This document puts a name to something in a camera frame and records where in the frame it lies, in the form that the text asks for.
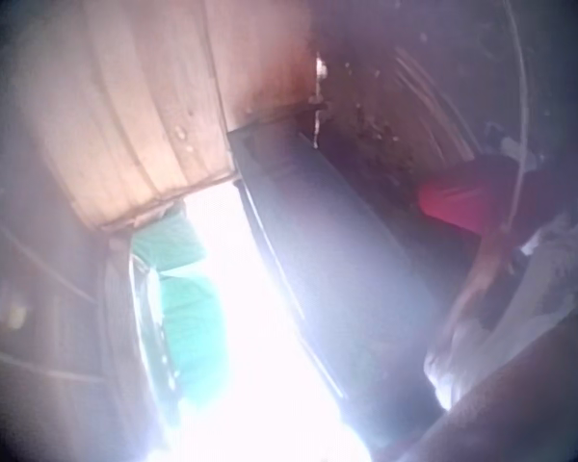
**red fabric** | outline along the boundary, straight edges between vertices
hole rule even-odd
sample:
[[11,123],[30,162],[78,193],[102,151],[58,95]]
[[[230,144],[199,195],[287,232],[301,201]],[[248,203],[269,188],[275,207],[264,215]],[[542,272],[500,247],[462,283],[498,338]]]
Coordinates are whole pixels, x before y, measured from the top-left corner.
[[[518,163],[505,156],[482,156],[453,166],[418,191],[424,214],[484,236],[503,223],[510,212]],[[565,195],[557,191],[546,170],[525,174],[514,231],[518,244],[560,209]]]

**person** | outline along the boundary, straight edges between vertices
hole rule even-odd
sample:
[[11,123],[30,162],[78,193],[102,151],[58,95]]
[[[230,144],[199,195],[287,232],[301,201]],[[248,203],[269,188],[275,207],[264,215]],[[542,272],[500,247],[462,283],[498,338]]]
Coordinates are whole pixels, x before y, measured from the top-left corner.
[[[433,350],[444,349],[455,326],[468,316],[487,292],[512,253],[533,240],[540,228],[578,198],[578,157],[562,153],[541,168],[525,171],[517,213],[511,229],[504,229],[519,163],[510,155],[510,139],[499,130],[500,155],[482,155],[452,166],[418,188],[422,213],[481,237],[473,267],[455,299]],[[578,137],[572,138],[578,151]]]

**wooden ceiling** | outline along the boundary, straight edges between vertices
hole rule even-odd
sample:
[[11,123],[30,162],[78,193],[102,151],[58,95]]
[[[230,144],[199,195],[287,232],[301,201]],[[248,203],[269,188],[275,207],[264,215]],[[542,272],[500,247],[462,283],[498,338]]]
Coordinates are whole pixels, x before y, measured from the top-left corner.
[[78,0],[19,21],[16,100],[90,226],[231,175],[226,132],[315,88],[303,0]]

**wooden wall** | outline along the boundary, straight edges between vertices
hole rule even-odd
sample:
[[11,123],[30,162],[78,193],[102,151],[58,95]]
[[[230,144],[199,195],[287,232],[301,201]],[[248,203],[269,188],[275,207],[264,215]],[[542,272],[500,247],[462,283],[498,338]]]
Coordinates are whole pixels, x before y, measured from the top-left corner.
[[303,0],[39,5],[0,16],[2,51],[43,159],[88,225],[229,176],[227,130],[314,91]]

